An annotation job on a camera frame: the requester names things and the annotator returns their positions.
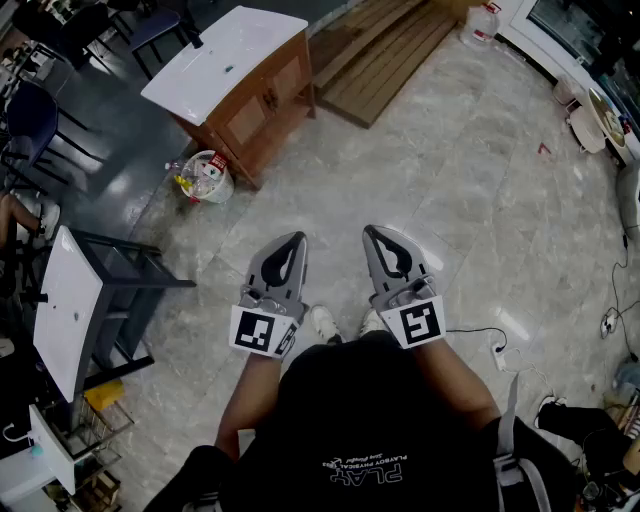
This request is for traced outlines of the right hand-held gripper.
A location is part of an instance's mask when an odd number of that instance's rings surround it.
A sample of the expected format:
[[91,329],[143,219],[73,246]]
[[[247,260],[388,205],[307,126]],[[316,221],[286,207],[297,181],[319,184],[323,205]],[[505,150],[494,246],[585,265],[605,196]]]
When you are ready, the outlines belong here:
[[435,278],[427,273],[420,246],[401,232],[379,225],[367,225],[362,242],[377,293],[371,305],[399,345],[412,349],[443,339],[443,299],[436,294]]

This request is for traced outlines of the brown wooden cabinet door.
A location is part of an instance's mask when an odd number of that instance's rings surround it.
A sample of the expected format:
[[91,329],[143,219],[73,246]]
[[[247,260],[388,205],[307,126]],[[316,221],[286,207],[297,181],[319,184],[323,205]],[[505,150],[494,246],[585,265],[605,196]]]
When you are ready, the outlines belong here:
[[276,109],[294,98],[302,87],[303,70],[298,55],[292,57],[266,78],[267,95],[271,108]]
[[258,134],[270,118],[270,110],[258,95],[242,99],[222,123],[231,147],[240,149]]

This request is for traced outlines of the person's right forearm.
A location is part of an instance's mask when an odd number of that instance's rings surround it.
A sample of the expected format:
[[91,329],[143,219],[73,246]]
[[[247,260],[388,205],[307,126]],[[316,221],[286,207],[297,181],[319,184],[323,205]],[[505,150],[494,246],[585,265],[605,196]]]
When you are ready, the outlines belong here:
[[411,353],[429,388],[470,428],[481,430],[501,416],[485,383],[445,339],[422,344]]

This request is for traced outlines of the person's left forearm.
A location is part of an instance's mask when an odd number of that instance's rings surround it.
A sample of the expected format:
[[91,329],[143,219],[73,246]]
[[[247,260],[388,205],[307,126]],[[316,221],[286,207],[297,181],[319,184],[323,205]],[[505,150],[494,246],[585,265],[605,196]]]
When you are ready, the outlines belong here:
[[218,427],[215,446],[233,462],[240,458],[239,432],[256,429],[273,412],[282,363],[250,354]]

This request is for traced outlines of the white sink on wooden cabinet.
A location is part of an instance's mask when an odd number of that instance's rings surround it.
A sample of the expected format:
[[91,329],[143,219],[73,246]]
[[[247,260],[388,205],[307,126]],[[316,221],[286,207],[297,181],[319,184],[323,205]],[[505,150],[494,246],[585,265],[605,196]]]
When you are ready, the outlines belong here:
[[[266,98],[266,78],[296,55],[300,57],[303,70],[302,87],[294,98],[273,109]],[[251,95],[258,95],[263,100],[265,106],[270,110],[270,118],[249,143],[240,149],[234,149],[225,135],[222,123],[232,110],[239,106],[242,99]],[[315,116],[316,108],[308,39],[306,33],[302,32],[286,42],[250,72],[218,104],[201,125],[196,126],[176,115],[173,119],[200,149],[213,149],[221,152],[229,161],[231,172],[235,176],[243,178],[253,188],[258,189],[262,185],[262,170],[282,148],[287,137],[300,126],[304,119]]]

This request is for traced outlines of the person's right white shoe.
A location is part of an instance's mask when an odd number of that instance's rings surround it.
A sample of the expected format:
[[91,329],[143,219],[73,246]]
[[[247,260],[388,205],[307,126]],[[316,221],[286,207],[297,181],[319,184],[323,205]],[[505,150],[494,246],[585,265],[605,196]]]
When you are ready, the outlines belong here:
[[371,308],[365,314],[359,330],[359,337],[362,338],[366,334],[386,331],[387,327],[381,317],[374,308]]

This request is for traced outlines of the person's white shoe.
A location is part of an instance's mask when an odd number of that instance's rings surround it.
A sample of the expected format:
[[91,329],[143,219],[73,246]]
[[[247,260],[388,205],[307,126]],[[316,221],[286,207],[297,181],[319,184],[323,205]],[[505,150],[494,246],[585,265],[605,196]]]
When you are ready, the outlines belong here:
[[324,343],[327,345],[339,345],[344,342],[337,323],[331,312],[325,306],[313,306],[310,310],[310,319],[313,328]]
[[374,308],[371,308],[365,314],[359,330],[359,337],[362,338],[366,334],[386,331],[387,327],[381,317]]

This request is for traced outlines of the white trash bin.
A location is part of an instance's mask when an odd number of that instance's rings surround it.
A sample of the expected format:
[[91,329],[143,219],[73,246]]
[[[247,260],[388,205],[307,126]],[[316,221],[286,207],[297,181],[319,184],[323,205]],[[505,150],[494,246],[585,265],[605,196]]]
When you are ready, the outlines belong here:
[[193,195],[198,202],[221,204],[233,195],[234,182],[228,170],[228,164],[223,178],[218,182],[203,175],[203,155],[209,151],[215,150],[201,151],[190,157],[180,175],[192,183]]

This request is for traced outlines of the person's black t-shirt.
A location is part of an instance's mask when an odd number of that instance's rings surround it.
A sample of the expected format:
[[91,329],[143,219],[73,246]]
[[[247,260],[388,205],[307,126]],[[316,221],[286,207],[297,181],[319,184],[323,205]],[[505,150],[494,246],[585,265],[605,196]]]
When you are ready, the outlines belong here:
[[453,416],[387,331],[281,369],[240,458],[194,448],[144,512],[574,512],[567,458],[516,416]]

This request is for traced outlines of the wooden plank platform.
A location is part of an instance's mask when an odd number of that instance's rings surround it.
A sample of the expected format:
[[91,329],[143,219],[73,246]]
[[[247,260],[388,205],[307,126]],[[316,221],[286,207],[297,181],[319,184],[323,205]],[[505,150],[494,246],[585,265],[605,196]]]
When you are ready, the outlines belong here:
[[356,0],[309,41],[319,106],[371,127],[455,28],[438,0]]

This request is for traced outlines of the yellow box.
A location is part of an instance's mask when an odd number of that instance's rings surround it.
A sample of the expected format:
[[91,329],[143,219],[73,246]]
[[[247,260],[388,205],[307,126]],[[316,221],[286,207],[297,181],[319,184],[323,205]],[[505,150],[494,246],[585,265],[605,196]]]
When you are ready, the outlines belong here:
[[85,399],[96,411],[114,405],[123,396],[124,384],[121,380],[113,380],[84,392]]

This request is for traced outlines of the pink waste bin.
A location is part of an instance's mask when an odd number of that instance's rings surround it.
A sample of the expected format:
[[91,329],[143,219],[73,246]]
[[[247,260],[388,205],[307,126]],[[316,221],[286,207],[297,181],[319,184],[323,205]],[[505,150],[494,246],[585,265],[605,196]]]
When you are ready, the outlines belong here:
[[584,94],[584,89],[573,78],[566,75],[559,75],[557,82],[553,86],[552,95],[561,105],[568,105]]

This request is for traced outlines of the clear water jug red label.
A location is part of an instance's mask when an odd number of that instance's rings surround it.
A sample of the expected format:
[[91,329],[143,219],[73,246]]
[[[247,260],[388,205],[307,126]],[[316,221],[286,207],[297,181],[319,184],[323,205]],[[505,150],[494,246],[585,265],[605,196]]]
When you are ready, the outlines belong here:
[[489,49],[499,29],[501,10],[502,8],[493,1],[471,6],[459,34],[460,41],[477,51]]

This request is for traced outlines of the blue chair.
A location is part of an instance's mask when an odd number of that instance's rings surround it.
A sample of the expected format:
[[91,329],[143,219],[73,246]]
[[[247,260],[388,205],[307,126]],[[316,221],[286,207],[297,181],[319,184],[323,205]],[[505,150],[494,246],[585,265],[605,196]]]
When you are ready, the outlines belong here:
[[130,38],[129,51],[148,81],[153,75],[143,59],[142,52],[148,48],[156,61],[163,64],[157,43],[167,35],[174,36],[182,48],[186,46],[181,29],[181,16],[172,9],[159,7],[138,26]]
[[104,159],[90,153],[59,128],[60,117],[66,118],[85,132],[89,128],[61,109],[56,99],[43,87],[31,82],[22,82],[15,90],[5,108],[8,143],[0,151],[0,164],[15,179],[17,189],[31,189],[47,196],[48,191],[26,175],[36,170],[44,176],[68,185],[69,181],[50,169],[52,161],[44,157],[49,154],[71,162],[71,159],[52,147],[55,139],[61,140],[80,154],[97,162]]

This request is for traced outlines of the large glass window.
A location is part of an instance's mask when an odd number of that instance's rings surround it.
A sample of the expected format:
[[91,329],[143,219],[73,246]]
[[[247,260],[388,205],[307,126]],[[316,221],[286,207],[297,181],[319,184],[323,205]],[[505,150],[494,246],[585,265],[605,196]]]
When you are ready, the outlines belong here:
[[500,37],[554,78],[603,94],[640,159],[640,0],[496,0]]

